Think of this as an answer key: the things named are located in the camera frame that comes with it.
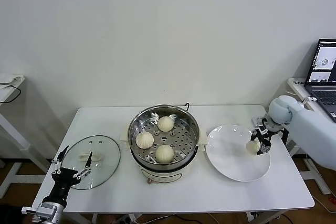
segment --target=laptop screen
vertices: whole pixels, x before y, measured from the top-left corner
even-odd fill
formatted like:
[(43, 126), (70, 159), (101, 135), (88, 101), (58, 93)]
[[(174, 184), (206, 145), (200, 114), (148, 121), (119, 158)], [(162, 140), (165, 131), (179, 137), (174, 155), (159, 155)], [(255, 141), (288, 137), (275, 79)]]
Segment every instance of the laptop screen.
[(336, 85), (336, 39), (320, 39), (306, 85)]

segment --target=stainless steel pot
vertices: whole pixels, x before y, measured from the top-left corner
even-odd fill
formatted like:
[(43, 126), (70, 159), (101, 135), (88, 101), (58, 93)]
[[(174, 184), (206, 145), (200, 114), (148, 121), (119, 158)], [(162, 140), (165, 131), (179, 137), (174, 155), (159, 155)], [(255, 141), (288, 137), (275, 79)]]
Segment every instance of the stainless steel pot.
[[(174, 128), (162, 132), (157, 127), (159, 118), (170, 116), (175, 120)], [(154, 144), (148, 149), (140, 149), (135, 142), (143, 131), (154, 136)], [(128, 142), (136, 161), (143, 167), (157, 172), (171, 172), (184, 167), (197, 152), (200, 129), (194, 117), (184, 109), (171, 105), (157, 105), (140, 112), (128, 128)], [(169, 145), (174, 149), (174, 159), (170, 163), (156, 161), (156, 150), (160, 145)]]

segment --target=glass lid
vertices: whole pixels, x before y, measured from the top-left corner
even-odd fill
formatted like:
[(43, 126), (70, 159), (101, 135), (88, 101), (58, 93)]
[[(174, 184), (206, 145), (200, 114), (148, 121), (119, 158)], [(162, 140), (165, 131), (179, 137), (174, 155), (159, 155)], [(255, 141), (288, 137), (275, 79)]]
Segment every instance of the glass lid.
[(62, 167), (81, 171), (92, 152), (91, 173), (72, 188), (86, 190), (103, 184), (116, 171), (120, 161), (118, 144), (107, 136), (89, 136), (72, 146)]

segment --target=laptop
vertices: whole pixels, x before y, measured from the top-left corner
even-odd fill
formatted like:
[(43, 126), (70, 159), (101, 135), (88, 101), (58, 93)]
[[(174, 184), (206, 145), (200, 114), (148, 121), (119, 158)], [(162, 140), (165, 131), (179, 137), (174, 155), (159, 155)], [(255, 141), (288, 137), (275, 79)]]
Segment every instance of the laptop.
[(336, 39), (319, 39), (304, 87), (336, 122)]

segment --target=pot handle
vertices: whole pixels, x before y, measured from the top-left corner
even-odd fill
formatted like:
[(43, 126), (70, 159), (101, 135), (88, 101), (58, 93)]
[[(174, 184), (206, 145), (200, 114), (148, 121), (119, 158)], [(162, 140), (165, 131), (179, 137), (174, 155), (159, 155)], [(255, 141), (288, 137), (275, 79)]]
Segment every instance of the pot handle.
[(199, 130), (199, 140), (198, 140), (198, 146), (199, 150), (205, 151), (205, 145), (208, 144), (208, 138), (206, 136), (206, 129), (200, 129)]
[(120, 135), (120, 141), (123, 141), (123, 142), (127, 142), (127, 132), (128, 132), (128, 125), (125, 126), (123, 129), (122, 129), (122, 132), (121, 132), (121, 135)]

